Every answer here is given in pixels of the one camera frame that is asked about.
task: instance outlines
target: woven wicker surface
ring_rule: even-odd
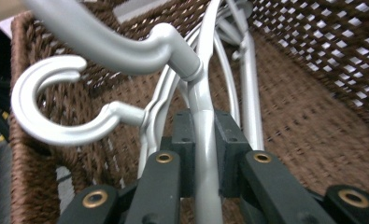
[[[252,21],[369,125],[369,0],[255,0]]]
[[[196,4],[166,5],[146,15],[146,22],[145,18],[137,18],[126,24],[114,20],[109,3],[87,6],[114,30],[141,39],[149,32],[148,24],[161,20],[175,22],[176,26],[180,20],[192,20],[180,26],[185,35],[196,23],[193,18],[199,19],[197,15],[203,12],[199,8],[206,6],[200,1]],[[188,8],[190,12],[179,13]],[[319,193],[341,183],[369,191],[369,123],[310,76],[314,74],[306,68],[307,62],[295,57],[293,60],[291,52],[278,50],[264,35],[263,30],[254,33],[265,149],[276,153],[304,186]],[[50,55],[73,53],[29,13],[13,23],[12,50],[12,85],[29,65]],[[232,64],[237,75],[239,64]],[[227,110],[227,93],[218,61],[213,59],[210,67],[214,105]],[[92,62],[82,75],[86,77],[82,82],[54,86],[40,96],[39,106],[48,118],[65,125],[84,123],[94,118],[102,105],[114,100],[144,107],[158,81],[158,75],[127,77]],[[184,105],[176,94],[166,133],[171,129],[172,115],[181,108]],[[58,165],[71,171],[75,192],[93,183],[120,188],[121,180],[135,180],[140,146],[137,135],[137,128],[120,125],[108,137],[84,147],[51,147],[24,133],[12,115],[12,222],[56,221],[60,214],[55,174]],[[224,203],[227,223],[242,222],[236,204],[236,200]],[[181,211],[182,223],[193,223],[190,200],[183,202]]]

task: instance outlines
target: brown wicker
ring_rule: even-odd
[[[111,12],[119,2],[86,6],[118,33],[142,39],[153,24],[162,21],[173,23],[185,35],[201,19],[207,2],[168,3],[123,24]],[[369,1],[346,2],[350,3],[320,0],[305,6],[299,1],[256,1],[251,18],[256,28],[265,149],[276,153],[305,187],[318,193],[332,184],[369,191]],[[352,18],[362,25],[352,25]],[[31,64],[51,55],[74,53],[31,13],[17,17],[12,31],[12,86]],[[362,54],[361,48],[368,52]],[[235,48],[227,50],[232,53]],[[237,81],[239,64],[231,63]],[[213,58],[210,67],[213,102],[217,109],[227,110],[218,60]],[[83,81],[53,86],[39,97],[45,116],[76,125],[91,120],[102,105],[114,100],[144,107],[158,81],[158,74],[127,77],[92,62],[82,75]],[[175,95],[166,133],[172,115],[181,108],[184,105]],[[87,146],[52,147],[30,137],[11,115],[12,223],[56,222],[60,215],[57,166],[71,172],[75,192],[91,184],[120,188],[121,180],[135,180],[137,132],[137,128],[120,125],[108,137]],[[181,215],[182,223],[193,223],[191,200],[182,203]],[[226,223],[243,222],[237,200],[224,202],[224,219]]]

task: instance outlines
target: black plastic bracket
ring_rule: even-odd
[[[126,224],[179,222],[180,157],[159,151],[147,160]]]
[[[275,155],[250,151],[241,168],[268,223],[335,223]]]
[[[111,186],[90,186],[74,197],[59,218],[59,224],[117,223],[119,193]]]
[[[369,223],[369,193],[364,190],[347,185],[331,186],[323,207],[338,223]]]
[[[220,194],[225,198],[239,197],[239,162],[251,151],[248,140],[230,114],[216,111],[215,134],[219,165]],[[174,116],[172,137],[164,137],[162,150],[175,151],[181,157],[181,197],[193,196],[195,136],[190,110]]]

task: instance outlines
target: silver metal frame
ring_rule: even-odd
[[[112,102],[105,105],[99,116],[91,122],[76,127],[64,127],[43,117],[36,106],[35,98],[52,84],[78,81],[78,71],[85,68],[86,62],[79,56],[66,55],[36,63],[21,75],[12,92],[12,109],[23,129],[33,137],[52,145],[77,146],[101,139],[120,122],[139,126],[141,152],[138,175],[141,176],[147,157],[159,150],[167,110],[178,86],[192,112],[197,143],[196,223],[222,223],[208,63],[214,44],[226,77],[231,114],[239,125],[234,80],[220,39],[240,47],[244,133],[253,149],[262,150],[263,132],[254,47],[246,22],[246,16],[249,15],[245,13],[250,8],[248,3],[226,0],[228,7],[220,9],[221,0],[212,0],[202,24],[185,39],[172,26],[158,24],[152,29],[148,39],[133,41],[114,34],[76,1],[24,1],[53,33],[77,52],[107,68],[136,75],[149,74],[165,64],[167,66],[146,108]]]

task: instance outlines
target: metal hook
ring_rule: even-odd
[[[122,102],[103,106],[99,115],[89,123],[65,127],[45,118],[36,105],[40,90],[60,82],[75,82],[86,61],[79,56],[51,57],[28,68],[18,79],[12,92],[12,110],[22,128],[36,139],[56,146],[78,146],[101,139],[120,121],[141,126],[146,112]]]
[[[187,81],[202,72],[202,62],[170,24],[159,23],[147,39],[134,41],[117,35],[78,1],[23,0],[23,3],[76,52],[110,70],[138,76],[169,64]]]

